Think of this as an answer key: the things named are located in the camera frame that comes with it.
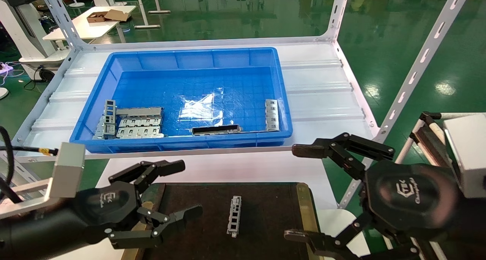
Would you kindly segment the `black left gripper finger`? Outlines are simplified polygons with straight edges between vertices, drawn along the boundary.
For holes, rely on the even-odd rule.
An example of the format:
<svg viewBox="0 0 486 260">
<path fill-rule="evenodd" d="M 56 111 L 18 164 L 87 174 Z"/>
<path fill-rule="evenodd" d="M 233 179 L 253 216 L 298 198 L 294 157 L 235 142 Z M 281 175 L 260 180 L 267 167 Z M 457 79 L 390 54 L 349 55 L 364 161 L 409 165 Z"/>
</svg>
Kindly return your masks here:
<svg viewBox="0 0 486 260">
<path fill-rule="evenodd" d="M 137 209 L 137 217 L 151 229 L 113 231 L 108 234 L 108 239 L 114 249 L 158 247 L 169 237 L 183 232 L 189 221 L 201 217 L 202 214 L 201 205 L 191 206 L 169 215 L 140 207 Z"/>
<path fill-rule="evenodd" d="M 131 183 L 135 187 L 135 190 L 139 194 L 142 194 L 153 184 L 156 178 L 182 172 L 185 168 L 186 166 L 183 160 L 177 160 L 175 162 L 168 162 L 166 160 L 158 162 L 141 161 L 108 177 L 108 181 L 111 184 L 115 182 Z"/>
</svg>

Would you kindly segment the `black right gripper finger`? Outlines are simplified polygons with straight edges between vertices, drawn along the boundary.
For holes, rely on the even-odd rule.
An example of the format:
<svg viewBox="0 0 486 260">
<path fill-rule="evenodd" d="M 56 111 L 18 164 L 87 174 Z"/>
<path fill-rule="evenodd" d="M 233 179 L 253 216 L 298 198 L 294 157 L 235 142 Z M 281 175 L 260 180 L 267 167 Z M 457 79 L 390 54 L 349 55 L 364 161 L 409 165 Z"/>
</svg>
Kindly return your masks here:
<svg viewBox="0 0 486 260">
<path fill-rule="evenodd" d="M 314 255 L 333 258 L 335 260 L 418 260 L 419 249 L 412 242 L 403 243 L 398 247 L 378 253 L 358 256 L 348 248 L 348 244 L 368 226 L 383 227 L 383 223 L 374 214 L 363 212 L 353 223 L 349 224 L 336 237 L 330 235 L 297 229 L 284 231 L 288 241 L 307 243 Z"/>
<path fill-rule="evenodd" d="M 332 139 L 317 138 L 312 144 L 294 144 L 292 153 L 300 158 L 329 158 L 354 180 L 363 180 L 366 167 L 351 153 L 372 160 L 392 160 L 395 149 L 378 142 L 342 133 Z"/>
</svg>

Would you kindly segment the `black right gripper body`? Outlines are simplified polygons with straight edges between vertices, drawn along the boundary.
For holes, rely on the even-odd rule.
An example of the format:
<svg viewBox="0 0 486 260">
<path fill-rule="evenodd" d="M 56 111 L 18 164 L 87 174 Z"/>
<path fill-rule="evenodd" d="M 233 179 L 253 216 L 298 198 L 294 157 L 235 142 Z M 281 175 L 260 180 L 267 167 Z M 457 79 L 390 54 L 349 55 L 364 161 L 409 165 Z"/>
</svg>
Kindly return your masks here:
<svg viewBox="0 0 486 260">
<path fill-rule="evenodd" d="M 462 201 L 448 168 L 382 160 L 363 173 L 363 208 L 381 234 L 437 240 L 447 235 Z"/>
</svg>

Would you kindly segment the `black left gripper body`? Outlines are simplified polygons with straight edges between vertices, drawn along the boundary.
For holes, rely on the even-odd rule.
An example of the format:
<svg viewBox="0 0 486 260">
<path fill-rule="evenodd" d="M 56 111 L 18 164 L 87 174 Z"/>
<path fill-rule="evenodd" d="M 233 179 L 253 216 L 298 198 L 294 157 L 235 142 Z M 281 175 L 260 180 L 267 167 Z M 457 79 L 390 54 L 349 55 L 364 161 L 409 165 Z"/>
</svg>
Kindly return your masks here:
<svg viewBox="0 0 486 260">
<path fill-rule="evenodd" d="M 129 231 L 140 220 L 140 194 L 131 183 L 116 181 L 103 188 L 79 191 L 74 198 L 74 211 L 84 224 L 86 239 L 104 239 L 107 229 Z"/>
</svg>

